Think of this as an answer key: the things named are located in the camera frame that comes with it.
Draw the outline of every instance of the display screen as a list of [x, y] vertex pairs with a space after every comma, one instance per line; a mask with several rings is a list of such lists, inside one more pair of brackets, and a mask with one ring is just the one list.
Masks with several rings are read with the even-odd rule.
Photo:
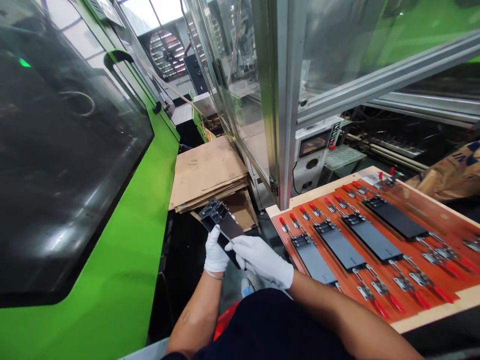
[[330, 130], [302, 140], [300, 143], [300, 154], [298, 157], [303, 158], [304, 156], [325, 149], [327, 147], [329, 137]]

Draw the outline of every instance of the green indicator light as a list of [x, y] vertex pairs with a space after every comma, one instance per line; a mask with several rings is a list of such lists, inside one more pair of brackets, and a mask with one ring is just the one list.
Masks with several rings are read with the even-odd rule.
[[30, 64], [28, 62], [26, 62], [25, 60], [23, 60], [22, 58], [18, 59], [18, 62], [20, 63], [20, 65], [22, 65], [24, 68], [31, 68]]

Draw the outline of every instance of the white glove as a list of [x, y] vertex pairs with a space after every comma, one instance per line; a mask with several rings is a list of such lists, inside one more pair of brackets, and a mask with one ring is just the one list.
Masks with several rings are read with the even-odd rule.
[[220, 227], [215, 225], [205, 243], [206, 258], [203, 268], [211, 273], [224, 273], [230, 261], [229, 256], [217, 242], [219, 235]]
[[236, 261], [242, 269], [252, 271], [274, 283], [279, 289], [290, 289], [294, 281], [294, 267], [283, 260], [261, 237], [235, 237], [225, 250], [236, 252]]

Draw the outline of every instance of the tinted glass window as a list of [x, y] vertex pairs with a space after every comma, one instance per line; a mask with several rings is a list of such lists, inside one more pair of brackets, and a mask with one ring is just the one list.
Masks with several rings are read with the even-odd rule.
[[0, 305], [51, 304], [69, 293], [153, 131], [68, 0], [0, 10]]

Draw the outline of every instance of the black plastic part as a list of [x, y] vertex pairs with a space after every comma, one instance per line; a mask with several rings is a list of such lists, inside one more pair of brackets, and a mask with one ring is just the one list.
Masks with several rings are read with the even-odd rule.
[[[223, 251], [231, 239], [240, 235], [245, 235], [242, 228], [237, 224], [229, 210], [222, 201], [212, 200], [210, 203], [200, 211], [200, 219], [203, 226], [211, 232], [215, 225], [220, 225], [220, 236], [218, 237], [218, 244]], [[235, 258], [235, 251], [225, 251], [232, 263], [240, 269], [240, 265]]]
[[407, 240], [414, 241], [416, 237], [428, 234], [426, 229], [384, 198], [376, 196], [365, 200], [363, 204]]
[[322, 284], [333, 284], [337, 281], [337, 278], [319, 253], [314, 240], [310, 236], [302, 234], [291, 239], [291, 242], [312, 279]]
[[354, 213], [341, 219], [383, 263], [387, 263], [388, 260], [393, 260], [403, 255], [402, 252], [364, 216]]
[[363, 256], [342, 235], [334, 223], [324, 221], [315, 225], [314, 228], [348, 272], [352, 272], [353, 269], [364, 268], [367, 265]]

